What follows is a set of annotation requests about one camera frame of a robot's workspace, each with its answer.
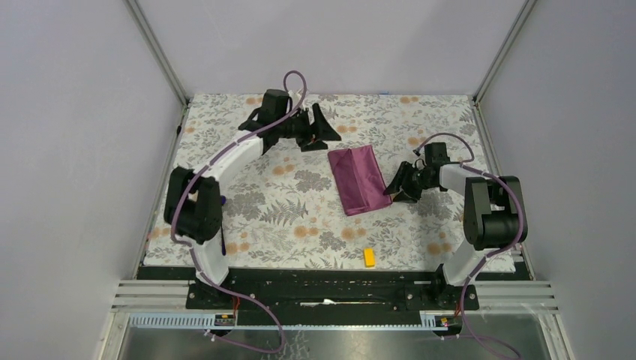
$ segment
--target floral tablecloth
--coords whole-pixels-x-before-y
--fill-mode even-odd
[[[191,168],[234,136],[260,105],[261,95],[198,94],[194,97],[174,162]],[[402,95],[310,95],[342,136],[330,149],[367,144],[389,183],[401,161],[431,134],[460,134],[475,151],[474,167],[486,169],[468,97]],[[454,139],[452,159],[468,157]],[[463,197],[428,190],[417,204],[347,217],[343,213],[327,151],[301,153],[282,139],[243,169],[223,194],[223,231],[229,264],[254,268],[365,269],[362,251],[373,248],[373,269],[433,271],[464,240]],[[170,241],[164,202],[148,234],[146,266],[192,266],[188,252]],[[491,261],[487,271],[512,272],[509,254]]]

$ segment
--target yellow block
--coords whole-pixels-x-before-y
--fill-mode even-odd
[[[374,249],[367,247],[364,249],[364,264],[370,268],[376,265],[376,259],[374,256]]]

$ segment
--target fabric pouch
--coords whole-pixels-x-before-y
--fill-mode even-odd
[[[327,154],[340,201],[347,216],[372,212],[392,204],[371,145]]]

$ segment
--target metal floor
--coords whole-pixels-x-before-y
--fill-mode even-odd
[[[477,334],[508,342],[524,359],[551,358],[541,325],[533,315],[470,315],[469,318]],[[279,341],[275,331],[237,330],[227,336],[259,347],[274,348]],[[120,359],[495,359],[474,340],[441,341],[430,331],[287,331],[286,336],[288,344],[284,351],[263,355],[220,341],[211,343],[200,330],[130,327]],[[496,349],[508,354],[506,349],[498,346]]]

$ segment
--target white wall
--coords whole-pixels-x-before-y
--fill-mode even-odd
[[[123,1],[0,2],[0,359],[90,359],[180,106]]]
[[[472,94],[524,0],[139,0],[191,95]]]
[[[539,1],[483,103],[577,359],[633,359],[636,4]]]

